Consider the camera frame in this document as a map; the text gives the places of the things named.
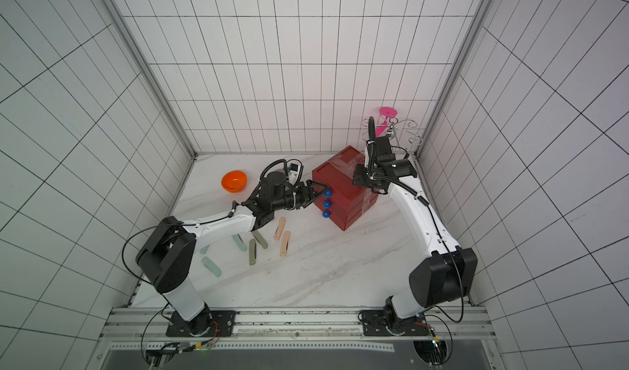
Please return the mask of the red drawer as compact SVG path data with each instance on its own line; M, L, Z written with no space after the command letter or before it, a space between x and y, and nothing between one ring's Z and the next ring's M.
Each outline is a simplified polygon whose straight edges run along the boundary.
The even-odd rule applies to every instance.
M365 156L353 146L347 146L312 172L315 182L324 183L332 191L333 205L351 209L364 199L374 197L370 189L353 184L355 168L365 164Z

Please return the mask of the olive green knife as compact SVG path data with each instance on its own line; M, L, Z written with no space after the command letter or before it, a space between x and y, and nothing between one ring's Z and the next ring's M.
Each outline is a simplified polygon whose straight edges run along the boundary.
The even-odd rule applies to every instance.
M249 242L249 265L253 266L257 263L257 240L251 239Z
M260 232L258 231L253 231L252 235L254 237L254 239L256 240L256 242L263 248L263 249L267 249L269 247L269 244L267 242L267 240L265 240L265 237L263 237Z

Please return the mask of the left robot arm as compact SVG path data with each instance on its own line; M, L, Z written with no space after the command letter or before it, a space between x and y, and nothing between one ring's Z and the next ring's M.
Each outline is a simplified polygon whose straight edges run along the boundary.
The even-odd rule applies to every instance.
M328 189L327 185L313 180L291 183L287 174L268 173L245 201L234 201L224 213L187 221L170 216L151 227L151 235L135 262L184 325L191 329L207 326L211 324L211 311L189 278L199 250L233 235L264 227L273 221L278 210L306 208Z

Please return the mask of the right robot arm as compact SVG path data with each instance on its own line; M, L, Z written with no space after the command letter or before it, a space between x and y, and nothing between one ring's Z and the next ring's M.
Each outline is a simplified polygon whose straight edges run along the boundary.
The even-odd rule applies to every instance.
M353 184L390 196L419 243L419 265L407 288L387 299L385 312L394 325L439 304L465 298L471 291L478 257L462 247L436 215L420 176L409 158L396 157L387 137L371 132L365 162L353 173Z

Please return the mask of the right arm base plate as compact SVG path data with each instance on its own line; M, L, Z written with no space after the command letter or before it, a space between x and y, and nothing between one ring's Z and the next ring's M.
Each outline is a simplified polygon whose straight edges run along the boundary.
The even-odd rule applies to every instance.
M430 332L425 318L418 316L399 319L391 309L358 312L366 337L427 337Z

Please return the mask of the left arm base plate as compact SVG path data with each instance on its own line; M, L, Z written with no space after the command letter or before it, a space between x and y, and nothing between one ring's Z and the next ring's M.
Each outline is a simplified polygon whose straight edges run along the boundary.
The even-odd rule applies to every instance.
M170 316L170 325L166 330L167 337L230 337L234 330L237 313L232 310L201 311L191 321L185 321L178 312Z

